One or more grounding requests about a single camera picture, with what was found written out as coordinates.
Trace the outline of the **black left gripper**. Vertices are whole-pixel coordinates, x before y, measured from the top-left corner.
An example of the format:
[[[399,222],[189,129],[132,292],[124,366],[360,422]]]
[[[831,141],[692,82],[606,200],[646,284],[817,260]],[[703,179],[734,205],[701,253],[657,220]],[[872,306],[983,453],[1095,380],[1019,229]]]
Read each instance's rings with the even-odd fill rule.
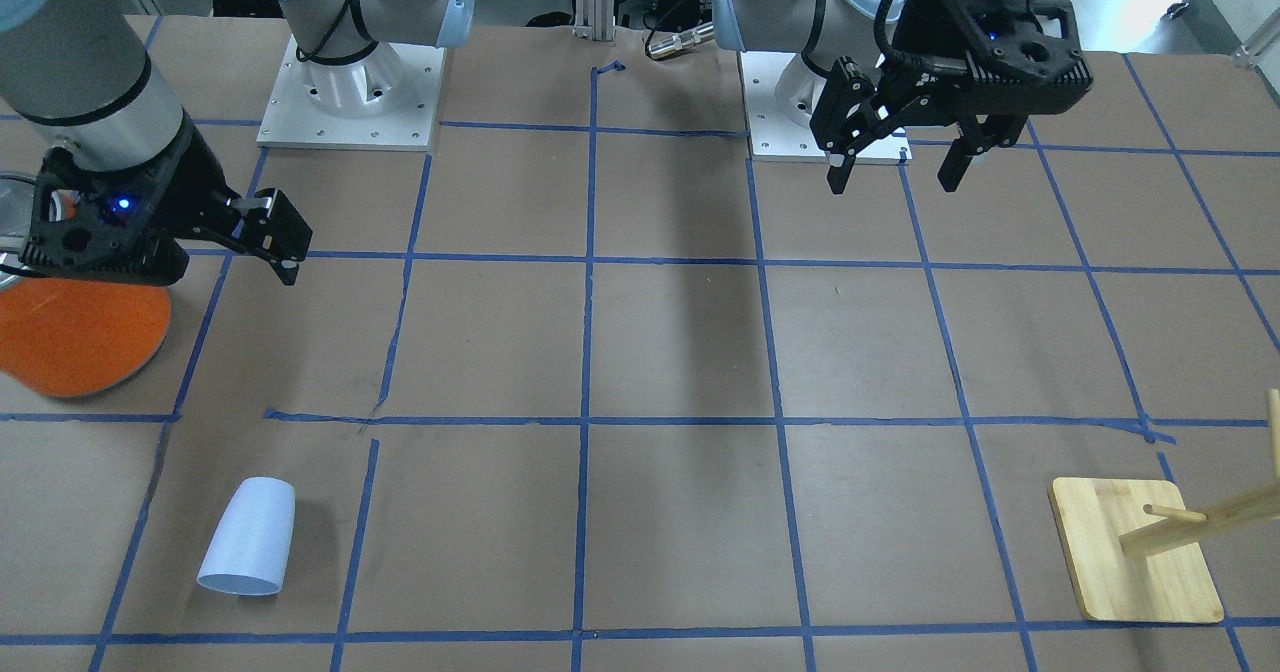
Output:
[[[868,145],[924,120],[925,99],[961,116],[938,170],[955,193],[975,157],[1018,143],[1023,116],[1068,111],[1093,87],[1070,0],[905,0],[891,44],[934,70],[884,61],[878,93],[854,58],[836,58],[810,116],[833,195]]]

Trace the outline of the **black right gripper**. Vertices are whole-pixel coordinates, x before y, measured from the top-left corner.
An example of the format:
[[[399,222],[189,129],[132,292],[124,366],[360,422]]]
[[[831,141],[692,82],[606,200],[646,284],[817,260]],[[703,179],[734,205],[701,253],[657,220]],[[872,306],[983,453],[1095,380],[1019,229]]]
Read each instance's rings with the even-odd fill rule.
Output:
[[[180,239],[269,262],[296,285],[314,230],[283,189],[242,197],[201,136],[178,136],[148,163],[116,172],[78,166],[67,143],[45,154],[18,257],[46,276],[172,285],[188,265]]]

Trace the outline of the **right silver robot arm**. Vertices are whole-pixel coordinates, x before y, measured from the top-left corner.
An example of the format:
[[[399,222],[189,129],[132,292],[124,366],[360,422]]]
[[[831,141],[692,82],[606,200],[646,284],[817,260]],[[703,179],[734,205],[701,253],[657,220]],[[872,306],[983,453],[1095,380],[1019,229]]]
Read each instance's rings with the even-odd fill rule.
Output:
[[[3,273],[172,285],[186,239],[294,284],[311,227],[282,189],[239,195],[122,0],[3,0],[3,99],[49,143]],[[475,0],[274,0],[315,110],[374,116],[404,93],[394,47],[461,47]]]

